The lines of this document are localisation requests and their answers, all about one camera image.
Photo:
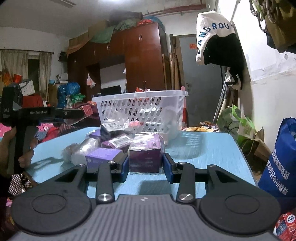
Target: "silver bolt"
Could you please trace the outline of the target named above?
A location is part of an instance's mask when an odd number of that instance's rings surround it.
[[[179,195],[179,199],[182,201],[191,201],[193,199],[193,196],[188,193],[183,193]]]
[[[112,196],[108,193],[102,193],[98,196],[98,199],[102,202],[107,202],[112,199]]]

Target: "white wall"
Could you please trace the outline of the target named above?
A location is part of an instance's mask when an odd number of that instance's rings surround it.
[[[125,64],[117,64],[100,69],[101,88],[108,88],[120,85],[121,92],[124,93],[126,88],[126,75],[123,73]]]
[[[68,47],[68,37],[57,36],[24,28],[0,27],[0,49],[20,49],[54,52],[52,56],[51,79],[66,72],[63,63],[58,61],[60,52]]]
[[[170,53],[170,34],[186,35],[196,34],[196,20],[198,12],[184,12],[183,15],[175,13],[171,15],[165,15],[158,17],[165,26],[165,32],[167,37],[168,52]]]
[[[219,0],[219,11],[228,20],[235,2]],[[251,14],[248,0],[241,0],[234,23],[250,75],[239,93],[240,107],[252,119],[257,130],[264,128],[265,143],[272,150],[282,119],[296,117],[296,55],[288,52],[280,54],[267,45],[266,34]]]

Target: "red cup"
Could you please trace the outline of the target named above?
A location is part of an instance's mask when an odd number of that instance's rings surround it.
[[[14,82],[14,83],[19,84],[21,80],[22,80],[22,76],[21,76],[21,75],[19,75],[19,74],[15,74],[15,75],[13,76],[13,82]]]

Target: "plastic basket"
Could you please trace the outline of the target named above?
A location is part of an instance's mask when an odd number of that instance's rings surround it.
[[[172,133],[181,130],[187,91],[146,91],[94,97],[100,120],[130,121],[133,133]]]

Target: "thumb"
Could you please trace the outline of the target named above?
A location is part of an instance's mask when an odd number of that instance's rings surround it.
[[[5,132],[4,133],[4,136],[2,138],[1,143],[3,145],[7,145],[8,146],[10,140],[15,137],[16,132],[17,132],[17,128],[16,127],[13,127],[10,131]]]

